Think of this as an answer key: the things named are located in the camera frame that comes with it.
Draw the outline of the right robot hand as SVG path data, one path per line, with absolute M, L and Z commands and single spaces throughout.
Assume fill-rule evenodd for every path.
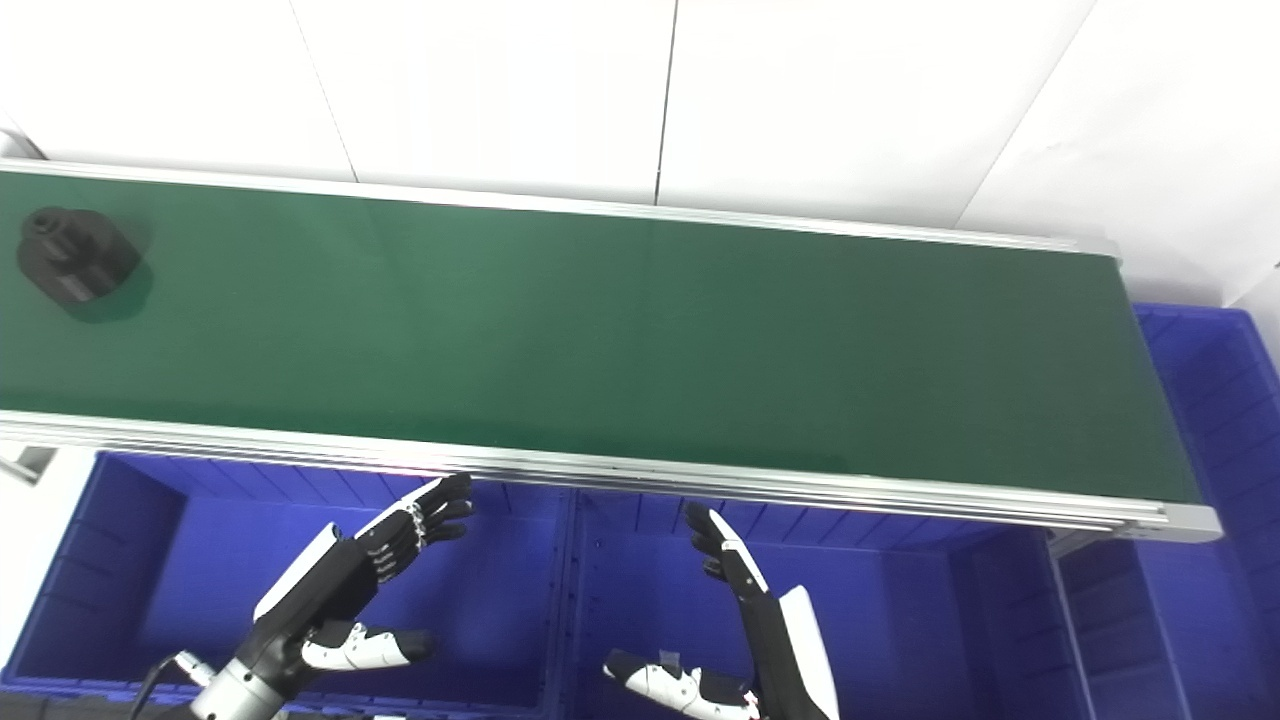
M 803 585 L 777 594 L 739 533 L 710 506 L 684 516 L 703 571 L 737 605 L 751 655 L 751 680 L 677 659 L 648 660 L 612 650 L 602 671 L 616 684 L 691 719 L 837 719 L 838 697 L 812 598 Z

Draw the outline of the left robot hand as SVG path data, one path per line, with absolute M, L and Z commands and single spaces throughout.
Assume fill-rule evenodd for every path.
M 383 510 L 355 536 L 325 525 L 253 611 L 236 675 L 293 700 L 323 673 L 402 667 L 426 659 L 425 632 L 358 620 L 380 588 L 436 543 L 457 541 L 474 514 L 472 477 L 436 478 Z

